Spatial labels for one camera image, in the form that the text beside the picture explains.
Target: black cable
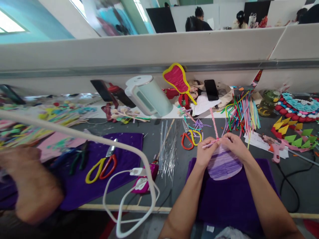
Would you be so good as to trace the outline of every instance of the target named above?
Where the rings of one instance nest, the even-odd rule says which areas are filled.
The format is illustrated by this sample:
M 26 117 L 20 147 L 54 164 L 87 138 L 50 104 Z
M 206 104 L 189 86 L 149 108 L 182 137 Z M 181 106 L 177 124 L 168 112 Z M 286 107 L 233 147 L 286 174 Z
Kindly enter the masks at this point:
M 314 153 L 314 150 L 312 150 L 312 153 L 313 153 L 313 161 L 315 162 L 316 161 L 316 156 L 315 156 L 315 153 Z M 306 171 L 309 171 L 310 169 L 312 169 L 313 167 L 313 163 L 311 164 L 311 166 L 308 168 L 308 169 L 303 169 L 303 170 L 297 170 L 295 172 L 292 172 L 288 175 L 285 175 L 284 172 L 281 170 L 281 167 L 279 164 L 277 164 L 277 167 L 279 169 L 279 171 L 281 172 L 282 176 L 283 176 L 283 180 L 281 182 L 281 185 L 280 185 L 280 191 L 279 191 L 279 194 L 281 196 L 281 192 L 282 192 L 282 188 L 283 188 L 283 184 L 285 181 L 287 181 L 287 183 L 291 186 L 292 190 L 296 193 L 296 196 L 297 196 L 297 206 L 295 208 L 295 210 L 292 210 L 292 211 L 288 211 L 289 213 L 295 213 L 299 210 L 300 208 L 300 198 L 299 198 L 299 194 L 297 193 L 296 189 L 293 187 L 293 185 L 290 183 L 290 181 L 288 180 L 289 177 L 297 174 L 297 173 L 302 173 L 302 172 L 306 172 Z

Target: hand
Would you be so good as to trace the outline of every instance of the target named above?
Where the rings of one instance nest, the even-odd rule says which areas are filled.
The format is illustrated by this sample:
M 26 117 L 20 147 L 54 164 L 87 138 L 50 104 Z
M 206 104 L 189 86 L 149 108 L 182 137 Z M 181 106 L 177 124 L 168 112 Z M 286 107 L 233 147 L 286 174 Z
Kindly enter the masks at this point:
M 203 146 L 210 144 L 211 141 L 214 141 L 215 139 L 213 137 L 208 137 L 201 141 L 197 146 L 197 159 L 196 164 L 201 167 L 207 167 L 213 152 L 219 147 L 220 142 L 215 142 L 212 146 L 209 148 L 203 148 Z
M 41 150 L 38 148 L 19 145 L 15 148 L 8 148 L 0 151 L 0 167 L 8 169 L 32 161 L 39 161 Z
M 219 141 L 223 145 L 227 146 L 235 155 L 237 155 L 241 162 L 253 158 L 245 144 L 237 135 L 227 133 L 220 138 Z

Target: yellow paper triangle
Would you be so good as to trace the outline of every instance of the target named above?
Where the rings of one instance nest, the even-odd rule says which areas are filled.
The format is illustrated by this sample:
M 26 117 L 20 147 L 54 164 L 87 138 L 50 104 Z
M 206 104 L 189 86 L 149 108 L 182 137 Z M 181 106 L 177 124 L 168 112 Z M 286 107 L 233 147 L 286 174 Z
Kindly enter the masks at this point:
M 288 122 L 289 122 L 290 119 L 291 119 L 291 117 L 289 117 L 289 118 L 283 120 L 282 123 L 283 123 L 284 125 L 285 125 L 285 124 L 288 124 Z
M 282 135 L 286 134 L 286 132 L 287 132 L 287 130 L 288 130 L 288 127 L 289 127 L 289 126 L 287 125 L 287 126 L 281 128 L 281 129 L 279 129 L 279 130 L 278 130 L 278 133 L 281 133 Z
M 282 122 L 280 122 L 280 123 L 275 123 L 275 124 L 273 125 L 273 127 L 275 127 L 276 130 L 280 129 L 281 126 L 282 126 Z
M 280 119 L 277 120 L 277 122 L 275 124 L 280 123 L 281 120 L 282 120 L 282 116 L 280 117 Z
M 296 124 L 298 121 L 296 120 L 296 121 L 289 121 L 288 122 L 288 125 L 294 125 L 294 124 Z
M 302 129 L 302 123 L 296 124 L 295 130 Z

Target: green paper triangle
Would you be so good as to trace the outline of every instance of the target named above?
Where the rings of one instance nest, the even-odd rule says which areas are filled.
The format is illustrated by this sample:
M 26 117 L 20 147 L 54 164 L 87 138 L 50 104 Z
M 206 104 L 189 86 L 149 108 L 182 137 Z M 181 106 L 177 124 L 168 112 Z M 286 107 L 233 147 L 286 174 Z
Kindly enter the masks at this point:
M 297 139 L 296 141 L 293 141 L 292 142 L 292 144 L 291 144 L 292 146 L 296 146 L 296 147 L 301 147 L 301 145 L 302 145 L 302 138 L 299 138 L 299 139 Z
M 291 135 L 291 136 L 285 136 L 285 140 L 288 141 L 288 143 L 292 143 L 297 135 Z
M 317 137 L 316 136 L 310 136 L 308 139 L 310 140 L 310 143 L 314 143 L 316 141 Z
M 302 148 L 309 148 L 310 147 L 310 140 L 308 139 L 305 144 L 303 146 L 301 146 Z
M 304 129 L 303 132 L 301 133 L 301 136 L 309 136 L 311 135 L 313 129 Z
M 317 144 L 318 144 L 318 141 L 316 141 L 310 149 L 314 149 Z

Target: green-handled pliers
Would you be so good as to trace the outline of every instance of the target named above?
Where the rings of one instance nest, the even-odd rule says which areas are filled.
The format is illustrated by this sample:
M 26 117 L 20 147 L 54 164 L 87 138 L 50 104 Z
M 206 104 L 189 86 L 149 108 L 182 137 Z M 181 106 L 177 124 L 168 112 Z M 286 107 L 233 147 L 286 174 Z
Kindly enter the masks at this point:
M 74 175 L 77 162 L 80 160 L 80 158 L 81 158 L 81 163 L 80 163 L 79 169 L 80 170 L 85 169 L 86 164 L 87 164 L 87 160 L 88 160 L 87 146 L 88 146 L 88 141 L 85 141 L 85 143 L 81 147 L 81 152 L 77 153 L 75 159 L 73 160 L 73 162 L 71 164 L 71 169 L 70 169 L 69 175 Z

